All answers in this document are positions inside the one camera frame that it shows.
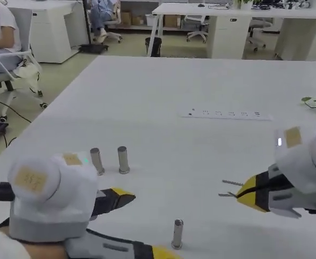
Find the electrical outlet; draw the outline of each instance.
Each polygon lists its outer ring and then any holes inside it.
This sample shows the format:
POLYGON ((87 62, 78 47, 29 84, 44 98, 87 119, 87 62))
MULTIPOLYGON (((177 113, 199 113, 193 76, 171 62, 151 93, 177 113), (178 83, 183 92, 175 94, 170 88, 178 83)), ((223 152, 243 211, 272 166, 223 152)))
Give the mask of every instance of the electrical outlet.
POLYGON ((180 113, 181 117, 235 120, 272 120, 272 117, 260 112, 228 112, 220 110, 199 110, 192 108, 180 113))

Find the shelf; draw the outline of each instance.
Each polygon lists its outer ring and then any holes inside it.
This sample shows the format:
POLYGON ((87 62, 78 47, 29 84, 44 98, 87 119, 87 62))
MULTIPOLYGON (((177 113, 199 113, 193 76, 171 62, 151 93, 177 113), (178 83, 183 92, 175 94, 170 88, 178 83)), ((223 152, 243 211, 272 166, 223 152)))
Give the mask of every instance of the shelf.
MULTIPOLYGON (((131 26, 109 26, 110 29, 122 29, 122 30, 152 30, 152 26, 148 25, 131 25, 131 26)), ((168 28, 164 27, 164 31, 189 31, 190 28, 168 28)))

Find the green floor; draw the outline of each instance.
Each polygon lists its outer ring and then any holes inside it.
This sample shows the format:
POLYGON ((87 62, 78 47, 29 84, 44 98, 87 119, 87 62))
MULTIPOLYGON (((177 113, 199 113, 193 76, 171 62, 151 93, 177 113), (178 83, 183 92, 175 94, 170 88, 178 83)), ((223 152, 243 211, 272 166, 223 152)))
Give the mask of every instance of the green floor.
MULTIPOLYGON (((145 38, 149 32, 122 34, 123 41, 119 44, 115 40, 106 40, 109 50, 104 53, 108 56, 135 56, 146 55, 145 38)), ((272 59, 273 49, 277 40, 276 35, 261 35, 259 37, 265 40, 267 48, 253 53, 250 44, 244 52, 245 59, 272 59)), ((204 58, 205 44, 201 38, 193 38, 186 42, 184 35, 166 35, 163 38, 161 53, 163 57, 187 57, 204 58)), ((64 64, 42 64, 43 74, 39 86, 44 93, 44 101, 51 103, 67 87, 78 74, 89 65, 96 56, 90 54, 77 54, 64 64)), ((20 87, 23 81, 18 80, 14 83, 15 87, 20 87)), ((35 119, 41 112, 41 108, 36 103, 14 101, 12 107, 21 115, 30 120, 35 119)), ((6 134, 8 140, 20 135, 27 127, 28 122, 18 117, 11 110, 8 111, 9 128, 6 134)), ((5 142, 0 138, 0 154, 5 149, 5 142)))

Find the metal pin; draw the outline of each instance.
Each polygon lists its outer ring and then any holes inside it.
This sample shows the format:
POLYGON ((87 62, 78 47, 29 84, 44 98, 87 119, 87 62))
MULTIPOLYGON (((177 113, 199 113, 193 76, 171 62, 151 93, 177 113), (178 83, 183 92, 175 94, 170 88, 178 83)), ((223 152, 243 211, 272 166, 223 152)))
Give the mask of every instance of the metal pin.
POLYGON ((231 194, 227 194, 227 193, 218 193, 218 195, 219 195, 220 197, 232 197, 231 194))
POLYGON ((227 180, 223 180, 222 182, 229 183, 231 185, 243 186, 243 184, 239 183, 239 182, 231 182, 231 181, 227 181, 227 180))
POLYGON ((183 231, 183 220, 177 219, 174 224, 174 237, 171 242, 171 246, 179 250, 182 247, 182 231, 183 231))
POLYGON ((92 164, 97 169, 98 175, 103 175, 105 170, 104 170, 104 167, 103 167, 103 164, 102 164, 102 160, 100 159, 99 149, 96 148, 96 147, 92 148, 90 150, 90 154, 91 154, 92 164))
POLYGON ((237 196, 234 193, 232 193, 232 192, 228 192, 228 194, 231 195, 232 197, 237 198, 237 196))
POLYGON ((128 165, 128 156, 127 156, 127 148, 126 147, 119 147, 117 149, 117 152, 119 153, 119 172, 120 174, 127 174, 130 171, 129 165, 128 165))

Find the white chair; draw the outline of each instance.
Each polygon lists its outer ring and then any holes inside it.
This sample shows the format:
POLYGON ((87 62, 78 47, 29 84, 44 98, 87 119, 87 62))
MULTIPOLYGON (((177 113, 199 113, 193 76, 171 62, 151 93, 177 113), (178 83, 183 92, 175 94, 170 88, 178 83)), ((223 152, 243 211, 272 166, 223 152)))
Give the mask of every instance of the white chair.
POLYGON ((254 46, 254 49, 253 51, 254 52, 257 52, 258 51, 258 47, 262 46, 262 48, 266 48, 266 43, 259 39, 259 38, 256 38, 254 37, 254 32, 256 30, 261 30, 263 28, 268 28, 268 27, 271 27, 273 25, 273 22, 272 22, 272 19, 269 20, 268 18, 256 18, 254 17, 250 24, 249 24, 249 36, 247 38, 247 41, 250 43, 250 44, 253 44, 254 46))
MULTIPOLYGON (((21 9, 21 8, 10 8, 11 12, 13 13, 18 28, 20 32, 20 40, 22 42, 22 51, 20 52, 14 52, 14 53, 2 53, 0 54, 0 64, 1 59, 3 57, 10 57, 10 56, 20 56, 24 60, 29 60, 31 61, 34 66, 38 69, 38 71, 41 73, 42 67, 38 64, 38 62, 35 60, 35 58, 32 55, 31 48, 30 48, 30 34, 31 34, 31 25, 32 25, 32 10, 29 9, 21 9)), ((43 96, 41 90, 39 88, 34 88, 32 89, 32 86, 30 87, 31 92, 29 92, 29 89, 26 89, 26 91, 23 91, 23 89, 13 89, 11 81, 14 81, 18 77, 12 72, 8 71, 4 66, 4 73, 0 73, 0 88, 1 88, 1 83, 5 82, 7 86, 7 91, 2 93, 6 95, 6 105, 10 106, 12 101, 15 98, 20 98, 20 97, 25 97, 25 98, 30 98, 32 100, 35 100, 39 103, 41 108, 46 108, 47 104, 44 103, 40 98, 33 96, 33 93, 38 94, 39 96, 43 96)), ((1 122, 6 122, 7 120, 7 110, 8 107, 4 106, 1 112, 1 117, 0 121, 1 122)))
MULTIPOLYGON (((205 0, 201 1, 201 2, 198 2, 199 4, 205 4, 205 0)), ((199 27, 198 27, 198 30, 197 31, 191 31, 191 32, 188 32, 187 34, 187 41, 190 41, 191 38, 197 36, 197 35, 200 35, 203 39, 203 43, 206 43, 207 41, 207 38, 206 36, 208 36, 208 32, 206 31, 203 31, 203 28, 205 26, 207 26, 209 24, 208 21, 205 21, 206 19, 206 15, 186 15, 184 20, 186 22, 188 21, 193 21, 193 22, 198 22, 200 23, 199 27)))
MULTIPOLYGON (((120 8, 118 8, 117 11, 116 11, 116 19, 115 20, 104 22, 104 24, 107 27, 109 25, 119 25, 121 23, 122 23, 122 21, 121 21, 121 9, 120 8)), ((115 33, 115 32, 107 31, 107 36, 106 37, 107 38, 111 38, 111 39, 116 39, 119 43, 122 42, 122 35, 118 34, 118 33, 115 33)))

